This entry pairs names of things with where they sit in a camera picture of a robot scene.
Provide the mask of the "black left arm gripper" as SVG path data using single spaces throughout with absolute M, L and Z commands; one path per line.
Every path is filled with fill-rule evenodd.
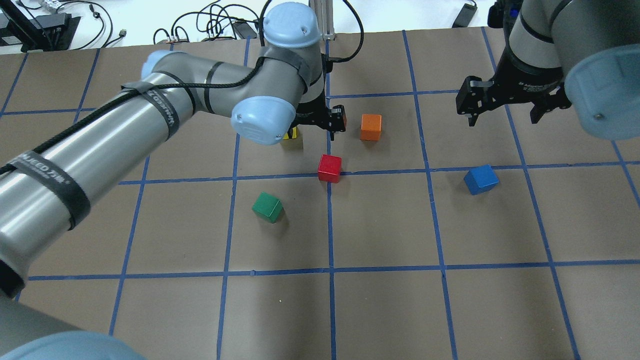
M 294 121 L 291 128 L 300 125 L 316 126 L 329 132 L 329 140 L 334 141 L 337 133 L 346 131 L 346 109 L 342 104 L 327 106 L 326 91 L 323 89 L 316 98 L 308 102 L 301 102 L 295 109 Z

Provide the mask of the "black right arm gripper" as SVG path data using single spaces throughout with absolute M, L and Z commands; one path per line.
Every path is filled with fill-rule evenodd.
M 455 109 L 458 115 L 466 116 L 468 126 L 475 126 L 480 114 L 496 106 L 531 102 L 530 122 L 537 125 L 545 114 L 572 106 L 562 79 L 560 67 L 533 66 L 506 47 L 491 79 L 473 75 L 464 79 L 455 96 Z

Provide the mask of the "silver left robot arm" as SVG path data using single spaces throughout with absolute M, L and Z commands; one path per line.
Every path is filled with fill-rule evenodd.
M 265 146 L 297 125 L 345 130 L 345 109 L 325 105 L 330 59 L 320 50 L 314 9 L 277 4 L 261 14 L 258 27 L 266 46 L 254 68 L 154 51 L 140 80 L 1 169 L 3 360 L 142 359 L 115 337 L 82 330 L 15 297 L 34 261 L 195 114 L 228 117 L 239 136 Z

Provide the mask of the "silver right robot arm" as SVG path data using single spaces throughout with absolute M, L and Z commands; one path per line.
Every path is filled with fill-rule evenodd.
M 497 0 L 487 25 L 505 46 L 489 80 L 468 76 L 455 109 L 469 126 L 480 114 L 533 105 L 530 121 L 574 107 L 586 133 L 624 141 L 640 133 L 637 0 Z

